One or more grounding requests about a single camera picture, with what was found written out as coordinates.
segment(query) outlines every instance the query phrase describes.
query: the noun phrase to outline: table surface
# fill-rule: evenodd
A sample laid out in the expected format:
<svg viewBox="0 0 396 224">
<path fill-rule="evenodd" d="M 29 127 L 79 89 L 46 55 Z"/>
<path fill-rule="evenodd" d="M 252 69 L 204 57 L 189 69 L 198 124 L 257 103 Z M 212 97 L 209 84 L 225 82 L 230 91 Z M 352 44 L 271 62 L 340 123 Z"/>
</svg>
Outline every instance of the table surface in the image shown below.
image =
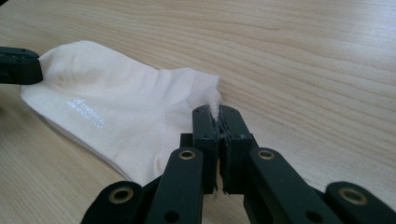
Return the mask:
<svg viewBox="0 0 396 224">
<path fill-rule="evenodd" d="M 396 209 L 396 4 L 375 0 L 8 1 L 0 46 L 91 40 L 156 68 L 220 76 L 261 147 L 325 190 L 346 180 Z M 0 222 L 79 223 L 123 177 L 0 86 Z M 248 223 L 204 197 L 203 223 Z"/>
</svg>

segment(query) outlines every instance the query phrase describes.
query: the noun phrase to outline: sock label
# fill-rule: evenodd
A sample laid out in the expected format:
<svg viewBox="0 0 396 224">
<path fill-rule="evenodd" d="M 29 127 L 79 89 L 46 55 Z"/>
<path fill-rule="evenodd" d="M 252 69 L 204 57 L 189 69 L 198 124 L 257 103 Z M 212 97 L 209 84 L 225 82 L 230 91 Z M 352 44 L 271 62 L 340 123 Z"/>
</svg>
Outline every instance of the sock label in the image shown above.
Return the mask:
<svg viewBox="0 0 396 224">
<path fill-rule="evenodd" d="M 105 120 L 100 117 L 92 108 L 85 104 L 85 100 L 75 98 L 68 101 L 67 104 L 79 113 L 84 119 L 89 120 L 93 126 L 99 130 L 105 128 Z"/>
</svg>

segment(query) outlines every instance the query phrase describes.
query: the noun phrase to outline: white sock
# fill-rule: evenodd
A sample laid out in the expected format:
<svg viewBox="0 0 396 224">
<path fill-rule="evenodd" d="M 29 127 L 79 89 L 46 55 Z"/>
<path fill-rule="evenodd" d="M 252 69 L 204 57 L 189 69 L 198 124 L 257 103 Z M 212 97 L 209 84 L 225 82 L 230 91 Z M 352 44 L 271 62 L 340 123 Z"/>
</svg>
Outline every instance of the white sock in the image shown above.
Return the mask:
<svg viewBox="0 0 396 224">
<path fill-rule="evenodd" d="M 142 186 L 161 175 L 191 111 L 217 114 L 219 78 L 190 68 L 157 70 L 89 41 L 40 57 L 44 80 L 21 98 L 69 137 Z"/>
</svg>

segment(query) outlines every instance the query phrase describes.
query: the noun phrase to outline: wooden table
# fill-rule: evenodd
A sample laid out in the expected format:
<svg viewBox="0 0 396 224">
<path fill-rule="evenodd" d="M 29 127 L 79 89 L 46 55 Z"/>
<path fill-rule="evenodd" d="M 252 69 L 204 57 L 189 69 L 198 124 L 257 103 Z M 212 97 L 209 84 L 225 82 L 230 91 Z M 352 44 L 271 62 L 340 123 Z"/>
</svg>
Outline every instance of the wooden table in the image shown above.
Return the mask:
<svg viewBox="0 0 396 224">
<path fill-rule="evenodd" d="M 347 180 L 396 209 L 394 1 L 22 1 L 0 46 L 40 55 L 91 40 L 156 68 L 219 75 L 259 145 L 311 186 Z M 79 223 L 123 177 L 0 85 L 0 223 Z M 204 198 L 204 223 L 248 223 L 242 197 Z"/>
</svg>

